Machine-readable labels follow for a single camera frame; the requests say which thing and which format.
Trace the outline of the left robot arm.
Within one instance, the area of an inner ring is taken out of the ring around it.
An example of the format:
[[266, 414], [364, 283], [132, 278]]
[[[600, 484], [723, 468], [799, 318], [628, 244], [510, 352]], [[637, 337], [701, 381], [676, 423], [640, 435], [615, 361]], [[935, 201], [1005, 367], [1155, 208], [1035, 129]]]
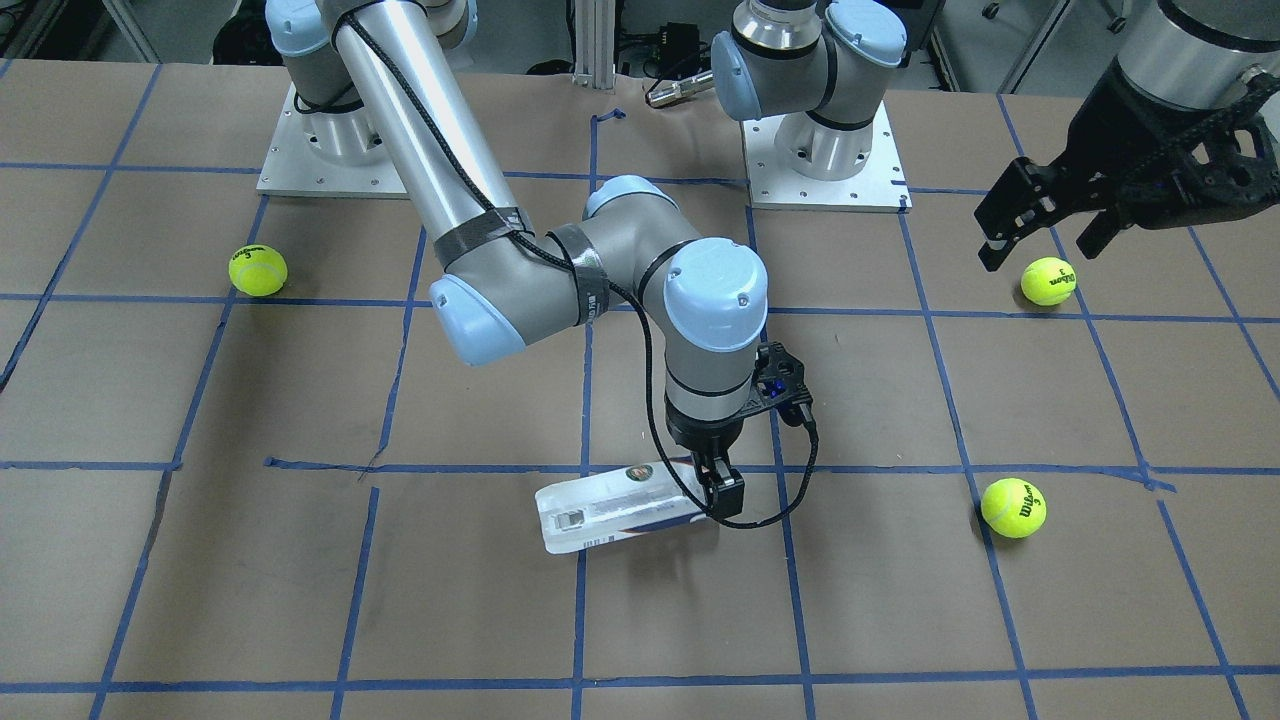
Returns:
[[1076, 240], [1097, 258], [1137, 225], [1238, 222], [1277, 204], [1275, 1], [1155, 1], [1068, 127], [1050, 163], [1016, 158], [979, 202], [978, 256], [997, 270], [1016, 243], [1091, 213]]

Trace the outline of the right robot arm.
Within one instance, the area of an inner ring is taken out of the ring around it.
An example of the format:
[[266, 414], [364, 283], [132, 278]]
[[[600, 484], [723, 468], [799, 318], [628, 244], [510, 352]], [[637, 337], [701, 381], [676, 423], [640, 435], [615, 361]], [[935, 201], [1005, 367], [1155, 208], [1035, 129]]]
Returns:
[[666, 424], [698, 474], [694, 503], [733, 527], [744, 483], [728, 451], [765, 411], [767, 272], [748, 246], [699, 234], [639, 176], [594, 192], [582, 219], [538, 236], [445, 55], [463, 1], [269, 1], [300, 110], [358, 115], [416, 206], [442, 278], [430, 291], [457, 355], [493, 363], [627, 304], [666, 342]]

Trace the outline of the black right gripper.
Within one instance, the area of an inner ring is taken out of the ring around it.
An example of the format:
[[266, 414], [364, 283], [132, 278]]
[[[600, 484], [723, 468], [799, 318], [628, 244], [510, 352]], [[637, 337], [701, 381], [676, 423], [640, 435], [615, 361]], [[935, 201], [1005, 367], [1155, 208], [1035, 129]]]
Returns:
[[744, 419], [705, 421], [667, 410], [666, 425], [676, 443], [691, 454], [705, 493], [707, 514], [713, 519], [736, 518], [742, 511], [745, 480], [730, 460], [730, 448], [742, 432]]

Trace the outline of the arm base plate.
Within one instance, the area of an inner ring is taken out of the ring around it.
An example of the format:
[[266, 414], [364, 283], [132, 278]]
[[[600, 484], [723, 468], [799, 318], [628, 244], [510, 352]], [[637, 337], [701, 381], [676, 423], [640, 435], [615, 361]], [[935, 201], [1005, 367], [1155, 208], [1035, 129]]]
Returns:
[[860, 129], [804, 113], [740, 123], [755, 209], [905, 213], [913, 208], [886, 105]]
[[259, 173], [259, 193], [296, 199], [408, 197], [365, 109], [302, 114], [300, 108], [291, 86]]

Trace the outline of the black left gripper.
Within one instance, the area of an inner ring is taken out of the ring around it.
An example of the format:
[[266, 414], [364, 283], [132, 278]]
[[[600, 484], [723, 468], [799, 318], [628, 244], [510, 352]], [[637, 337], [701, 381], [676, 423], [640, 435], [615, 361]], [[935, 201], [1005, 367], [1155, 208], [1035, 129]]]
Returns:
[[1138, 88], [1112, 61], [1068, 128], [1051, 163], [1014, 159], [975, 210], [978, 258], [998, 270], [1018, 242], [1089, 211], [1076, 238], [1097, 259], [1124, 231], [1236, 222], [1277, 204], [1277, 141], [1262, 106], [1277, 77], [1248, 70], [1222, 108], [1179, 108]]

